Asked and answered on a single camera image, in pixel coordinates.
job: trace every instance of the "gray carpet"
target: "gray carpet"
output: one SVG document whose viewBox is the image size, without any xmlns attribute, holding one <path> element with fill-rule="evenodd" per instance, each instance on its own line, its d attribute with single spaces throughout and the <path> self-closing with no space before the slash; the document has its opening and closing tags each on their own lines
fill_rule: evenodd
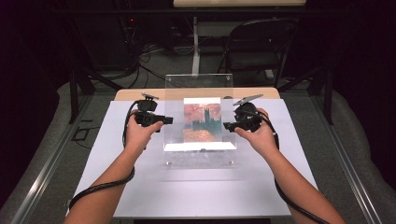
<svg viewBox="0 0 396 224">
<path fill-rule="evenodd" d="M 219 65 L 219 55 L 203 55 L 201 60 L 202 73 L 215 73 Z M 145 66 L 160 74 L 188 74 L 191 72 L 191 55 L 171 55 L 164 51 L 157 51 L 151 54 L 150 61 L 144 63 Z M 135 75 L 116 80 L 123 87 L 128 87 L 134 80 Z M 262 79 L 263 85 L 271 83 L 271 80 Z M 236 84 L 243 84 L 243 76 L 235 77 Z M 42 194 L 35 209 L 33 210 L 28 223 L 61 223 L 66 213 L 65 201 L 70 199 L 90 153 L 90 147 L 95 140 L 98 129 L 102 123 L 109 102 L 114 99 L 115 92 L 102 83 L 94 81 L 97 92 L 89 97 L 89 106 L 80 117 L 78 125 L 74 127 L 89 130 L 84 141 L 71 141 L 70 136 L 65 144 L 64 153 L 55 169 L 46 190 Z M 150 73 L 141 70 L 140 77 L 133 88 L 163 88 L 164 81 Z M 41 168 L 44 166 L 51 152 L 57 147 L 58 142 L 64 136 L 69 119 L 69 96 L 68 86 L 59 89 L 61 102 L 51 126 L 43 139 L 40 148 L 32 160 L 28 171 L 16 187 L 13 194 L 8 199 L 6 205 L 0 212 L 0 222 L 10 223 L 14 218 L 19 206 L 23 202 L 33 185 Z M 349 181 L 340 166 L 336 157 L 334 142 L 327 132 L 320 113 L 315 109 L 311 97 L 304 91 L 282 93 L 290 111 L 291 118 L 295 125 L 297 134 L 303 145 L 308 163 L 313 175 L 318 183 L 318 187 L 333 202 L 336 208 L 348 223 L 367 223 L 366 218 L 356 200 L 354 192 L 349 186 Z M 343 146 L 355 166 L 361 181 L 367 188 L 372 202 L 383 223 L 395 223 L 396 216 L 392 211 L 396 211 L 396 194 L 393 189 L 384 183 L 380 173 L 370 161 L 370 148 L 359 121 L 347 106 L 347 102 L 339 96 L 334 95 L 333 99 L 333 120 L 334 128 L 340 136 Z M 114 219 L 112 223 L 133 223 L 132 220 Z M 283 224 L 293 223 L 290 218 L 276 218 L 272 223 Z"/>
</svg>

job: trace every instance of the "desk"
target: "desk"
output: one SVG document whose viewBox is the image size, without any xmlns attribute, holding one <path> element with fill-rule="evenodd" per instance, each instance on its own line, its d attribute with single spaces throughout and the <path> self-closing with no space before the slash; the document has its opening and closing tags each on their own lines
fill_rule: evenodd
<svg viewBox="0 0 396 224">
<path fill-rule="evenodd" d="M 306 0 L 175 0 L 174 7 L 303 7 Z M 213 23 L 206 22 L 208 29 L 199 28 L 197 17 L 193 18 L 194 56 L 192 73 L 199 74 L 200 54 L 199 35 L 228 36 L 231 30 L 241 22 Z"/>
<path fill-rule="evenodd" d="M 121 135 L 126 111 L 133 100 L 142 99 L 141 91 L 180 100 L 183 97 L 204 94 L 221 96 L 222 90 L 173 89 L 122 90 L 111 102 L 102 127 L 93 145 L 76 193 L 87 188 L 122 151 Z M 234 97 L 264 94 L 256 99 L 256 106 L 264 107 L 271 115 L 280 135 L 282 153 L 316 185 L 309 169 L 297 133 L 283 100 L 274 88 L 238 88 Z M 157 101 L 156 114 L 163 114 L 164 101 Z M 240 137 L 236 138 L 237 157 L 229 168 L 169 169 L 163 160 L 163 134 L 151 136 L 147 149 L 136 162 L 136 175 L 126 185 L 115 217 L 129 218 L 254 218 L 289 216 L 286 204 L 276 193 L 274 178 L 265 161 Z"/>
</svg>

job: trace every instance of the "dark background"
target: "dark background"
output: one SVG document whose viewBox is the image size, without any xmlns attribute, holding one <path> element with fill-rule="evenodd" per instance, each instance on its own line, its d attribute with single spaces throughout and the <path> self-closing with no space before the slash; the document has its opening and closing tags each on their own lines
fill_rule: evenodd
<svg viewBox="0 0 396 224">
<path fill-rule="evenodd" d="M 306 7 L 344 8 L 350 3 L 359 1 L 307 0 Z M 94 4 L 110 7 L 108 1 L 103 0 Z M 92 20 L 92 24 L 76 21 L 80 31 L 86 32 L 79 36 L 73 33 L 69 23 L 49 19 L 42 12 L 43 6 L 54 5 L 52 1 L 39 0 L 0 3 L 1 206 L 34 156 L 57 108 L 59 96 L 56 90 L 68 81 L 72 69 L 72 62 L 65 56 L 51 25 L 55 24 L 64 35 L 75 60 L 87 67 L 122 69 L 129 66 L 125 58 L 131 57 L 130 49 L 124 46 L 117 21 L 100 19 Z M 347 99 L 361 121 L 370 142 L 372 160 L 394 189 L 395 11 L 396 6 L 390 1 L 378 1 L 366 9 L 361 17 L 361 26 L 353 30 L 356 32 L 353 40 L 345 47 L 333 69 L 334 88 Z M 302 18 L 285 67 L 285 76 L 301 76 L 321 65 L 334 35 L 344 24 L 345 21 L 335 18 Z M 92 33 L 103 36 L 92 38 Z M 89 46 L 83 45 L 81 38 Z"/>
</svg>

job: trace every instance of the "hand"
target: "hand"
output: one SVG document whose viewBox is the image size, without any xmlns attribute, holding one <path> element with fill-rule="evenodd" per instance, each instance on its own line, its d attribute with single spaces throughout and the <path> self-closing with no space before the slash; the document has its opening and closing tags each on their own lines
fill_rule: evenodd
<svg viewBox="0 0 396 224">
<path fill-rule="evenodd" d="M 128 121 L 125 150 L 132 150 L 137 156 L 140 156 L 143 149 L 149 143 L 151 135 L 161 129 L 163 122 L 158 121 L 148 127 L 142 127 L 136 123 L 134 112 L 136 112 L 136 110 L 132 111 L 132 116 Z"/>
<path fill-rule="evenodd" d="M 268 117 L 268 113 L 262 108 L 257 108 L 257 110 Z M 235 132 L 247 139 L 251 146 L 263 157 L 268 151 L 273 149 L 277 151 L 273 132 L 270 126 L 264 121 L 262 121 L 260 128 L 254 133 L 247 132 L 241 128 L 235 128 Z"/>
</svg>

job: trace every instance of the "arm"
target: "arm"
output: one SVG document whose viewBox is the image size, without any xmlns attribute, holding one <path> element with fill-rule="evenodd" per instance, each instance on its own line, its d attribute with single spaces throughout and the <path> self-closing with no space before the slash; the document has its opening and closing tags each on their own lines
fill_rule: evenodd
<svg viewBox="0 0 396 224">
<path fill-rule="evenodd" d="M 151 135 L 162 126 L 163 123 L 159 121 L 143 128 L 136 123 L 132 115 L 128 122 L 125 149 L 92 183 L 92 186 L 126 178 L 148 144 Z M 64 223 L 110 223 L 124 188 L 125 185 L 116 186 L 82 197 L 70 210 Z"/>
<path fill-rule="evenodd" d="M 271 128 L 265 122 L 262 122 L 260 129 L 255 133 L 250 133 L 240 128 L 235 128 L 235 132 L 246 138 L 252 147 L 266 160 L 274 173 L 278 185 L 289 199 L 329 223 L 345 223 L 332 204 L 276 148 Z M 290 207 L 289 210 L 297 223 L 314 223 L 296 210 Z"/>
</svg>

